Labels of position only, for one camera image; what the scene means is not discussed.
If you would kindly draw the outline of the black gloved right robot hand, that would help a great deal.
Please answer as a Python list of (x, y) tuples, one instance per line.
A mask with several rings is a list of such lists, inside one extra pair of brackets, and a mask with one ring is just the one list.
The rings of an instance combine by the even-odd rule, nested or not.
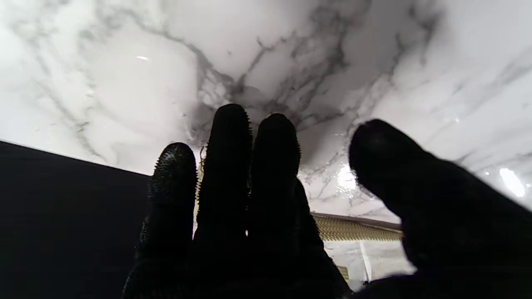
[(123, 299), (530, 299), (531, 212), (381, 120), (355, 131), (357, 180), (401, 219), (416, 267), (352, 291), (327, 255), (298, 180), (300, 146), (283, 114), (253, 139), (237, 104), (214, 116), (193, 210), (195, 157), (161, 153)]

